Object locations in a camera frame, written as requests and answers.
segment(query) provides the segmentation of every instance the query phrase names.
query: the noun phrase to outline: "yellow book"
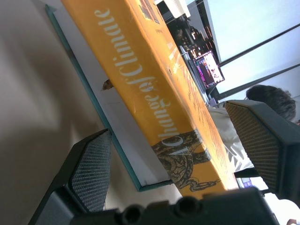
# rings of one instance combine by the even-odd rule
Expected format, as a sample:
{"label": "yellow book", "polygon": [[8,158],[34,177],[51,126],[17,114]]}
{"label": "yellow book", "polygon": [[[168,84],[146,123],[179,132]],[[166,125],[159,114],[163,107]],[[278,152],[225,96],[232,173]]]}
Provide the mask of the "yellow book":
{"label": "yellow book", "polygon": [[237,188],[218,131],[153,1],[63,4],[181,194],[202,198]]}

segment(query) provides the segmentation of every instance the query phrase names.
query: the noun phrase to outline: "computer screen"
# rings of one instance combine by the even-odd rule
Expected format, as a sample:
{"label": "computer screen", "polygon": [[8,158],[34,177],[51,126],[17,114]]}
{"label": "computer screen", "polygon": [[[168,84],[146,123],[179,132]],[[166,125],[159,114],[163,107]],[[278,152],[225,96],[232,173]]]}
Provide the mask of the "computer screen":
{"label": "computer screen", "polygon": [[208,51],[195,58],[194,63],[199,70],[200,77],[206,88],[210,88],[224,80],[212,51]]}

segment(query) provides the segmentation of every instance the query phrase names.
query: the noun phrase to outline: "black object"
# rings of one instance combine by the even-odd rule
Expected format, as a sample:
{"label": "black object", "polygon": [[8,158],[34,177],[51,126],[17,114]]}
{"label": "black object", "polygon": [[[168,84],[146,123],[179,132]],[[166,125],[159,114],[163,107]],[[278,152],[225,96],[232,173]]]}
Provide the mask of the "black object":
{"label": "black object", "polygon": [[260,177],[255,168],[247,168],[234,173],[235,178]]}
{"label": "black object", "polygon": [[209,195],[202,200],[184,197],[175,205],[158,202],[143,208],[129,206],[120,213],[108,210],[74,216],[71,225],[278,225],[261,193],[247,188]]}
{"label": "black object", "polygon": [[300,206],[300,126],[262,102],[228,101],[225,107],[269,191]]}
{"label": "black object", "polygon": [[102,211],[109,185],[110,146],[108,129],[76,143],[29,224],[69,224],[79,213]]}

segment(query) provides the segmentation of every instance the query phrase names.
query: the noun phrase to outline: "white wall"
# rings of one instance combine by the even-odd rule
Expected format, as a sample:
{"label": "white wall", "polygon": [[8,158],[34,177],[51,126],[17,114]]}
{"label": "white wall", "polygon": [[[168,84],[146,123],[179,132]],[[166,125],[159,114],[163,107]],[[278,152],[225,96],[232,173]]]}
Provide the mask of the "white wall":
{"label": "white wall", "polygon": [[219,93],[300,63],[299,37],[300,27],[221,67]]}
{"label": "white wall", "polygon": [[298,0],[204,0],[224,61],[298,23]]}
{"label": "white wall", "polygon": [[292,201],[286,199],[279,200],[276,195],[271,193],[265,195],[265,200],[280,225],[286,225],[289,219],[300,220],[300,209]]}
{"label": "white wall", "polygon": [[[217,52],[224,61],[298,23],[298,0],[205,0]],[[221,67],[219,93],[300,63],[300,28]]]}
{"label": "white wall", "polygon": [[[283,90],[288,90],[291,93],[292,97],[296,97],[300,95],[300,67],[296,67],[259,84],[271,85],[282,88]],[[246,96],[246,91],[247,90],[240,91],[234,95],[222,99],[222,101],[244,99]]]}

